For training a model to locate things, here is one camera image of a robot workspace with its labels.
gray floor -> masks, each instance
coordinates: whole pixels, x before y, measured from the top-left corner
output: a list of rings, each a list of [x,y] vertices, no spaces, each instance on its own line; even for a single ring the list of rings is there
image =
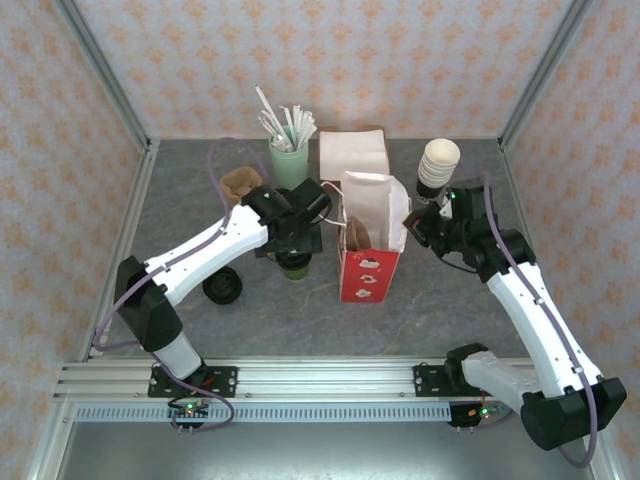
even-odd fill
[[[588,480],[518,419],[474,434],[444,423],[251,424],[178,436],[165,424],[82,423],[59,480]],[[584,455],[572,445],[575,458]]]
[[[144,201],[132,254],[159,255],[199,233],[222,215],[207,172],[209,141],[162,141]],[[267,142],[250,144],[268,159]],[[416,170],[426,140],[390,140],[391,172],[415,202]],[[495,141],[461,140],[462,159],[455,179],[489,172],[502,228],[519,227],[514,199]],[[317,178],[317,145],[311,145]],[[236,146],[221,150],[220,175],[251,165]],[[211,303],[200,288],[178,306],[185,332],[204,356],[229,355],[424,355],[443,356],[452,348],[479,341],[499,356],[524,356],[507,314],[472,275],[444,266],[413,238],[407,240],[383,304],[341,304],[337,235],[323,224],[325,250],[314,256],[309,276],[287,280],[279,267],[246,254],[230,265],[244,282],[232,305]],[[129,339],[121,321],[109,341]],[[137,348],[128,355],[144,354]]]

stack of paper cups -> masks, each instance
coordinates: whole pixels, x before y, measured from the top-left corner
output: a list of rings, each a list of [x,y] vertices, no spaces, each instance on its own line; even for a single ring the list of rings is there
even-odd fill
[[[459,161],[460,149],[451,140],[436,138],[427,143],[418,167],[418,196],[424,200],[436,198]]]

gray table surface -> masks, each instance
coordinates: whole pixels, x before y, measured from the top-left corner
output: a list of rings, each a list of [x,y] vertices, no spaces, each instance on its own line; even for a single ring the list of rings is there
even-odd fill
[[[391,173],[406,186],[414,205],[416,171],[426,142],[389,141]],[[267,142],[248,143],[268,163]],[[519,228],[496,142],[457,143],[462,158],[453,180],[488,172],[501,228]],[[210,145],[201,140],[160,143],[132,248],[139,260],[175,248],[221,218],[222,205],[206,164]],[[310,151],[311,174],[318,178],[316,143]],[[215,166],[221,176],[252,162],[241,146],[230,144],[220,149]],[[322,234],[324,252],[314,256],[302,281],[288,280],[275,263],[248,253],[230,263],[244,283],[235,303],[215,305],[195,288],[177,312],[200,354],[438,357],[477,341],[499,356],[526,355],[509,317],[488,288],[474,275],[443,265],[411,237],[384,303],[340,303],[336,229],[324,223]],[[109,343],[130,338],[123,322],[114,321]],[[137,348],[116,353],[144,354]]]

green cup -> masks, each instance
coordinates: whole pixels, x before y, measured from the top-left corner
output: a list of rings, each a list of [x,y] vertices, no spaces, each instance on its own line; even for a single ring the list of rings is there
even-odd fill
[[[282,127],[287,134],[289,127]],[[293,190],[309,177],[309,142],[297,152],[285,153],[273,148],[269,139],[271,165],[278,186]]]

white straw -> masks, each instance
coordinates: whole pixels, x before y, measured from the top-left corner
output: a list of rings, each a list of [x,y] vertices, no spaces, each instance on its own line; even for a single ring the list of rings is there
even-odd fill
[[[316,130],[318,130],[318,127],[312,124],[311,128],[307,131],[307,134],[304,135],[302,138],[300,138],[300,143],[298,144],[298,150],[304,147],[304,144],[309,141],[309,139],[311,138],[311,135],[313,135]]]
[[[298,136],[298,144],[296,145],[299,150],[302,146],[302,139],[309,133],[313,123],[310,122],[309,118],[311,117],[311,112],[304,112],[302,115],[302,122],[300,126],[300,135]]]
[[[291,137],[292,145],[296,144],[296,138],[298,137],[298,132],[296,131],[293,121],[291,120],[291,114],[289,113],[289,109],[283,106],[280,106],[281,109],[284,110],[284,116],[287,117],[287,125],[289,126],[289,134]]]
[[[293,106],[293,126],[296,127],[296,137],[300,137],[300,120],[302,113],[300,111],[300,105]]]
[[[262,117],[258,117],[258,120],[260,120],[260,123],[262,124],[262,126],[264,127],[264,129],[273,137],[275,137],[277,135],[276,131],[271,128],[271,126],[265,122]]]
[[[271,127],[273,127],[273,129],[277,131],[278,127],[276,127],[276,121],[271,117],[271,114],[266,110],[260,110],[260,113],[264,115],[265,121],[268,122],[269,125],[271,125]]]
[[[269,105],[269,102],[267,101],[267,98],[264,96],[264,93],[262,93],[262,90],[260,89],[260,87],[258,85],[256,85],[256,92],[258,92],[258,96],[260,97],[260,100],[262,100],[264,108],[266,108],[267,111],[270,113],[271,120],[275,122],[274,125],[276,127],[276,130],[278,132],[280,132],[280,135],[285,137],[285,141],[287,143],[290,143],[289,142],[289,137],[287,137],[287,135],[284,132],[284,128],[282,128],[282,125],[278,121],[278,117],[276,117],[276,114],[273,112],[273,109],[271,108],[271,105]]]

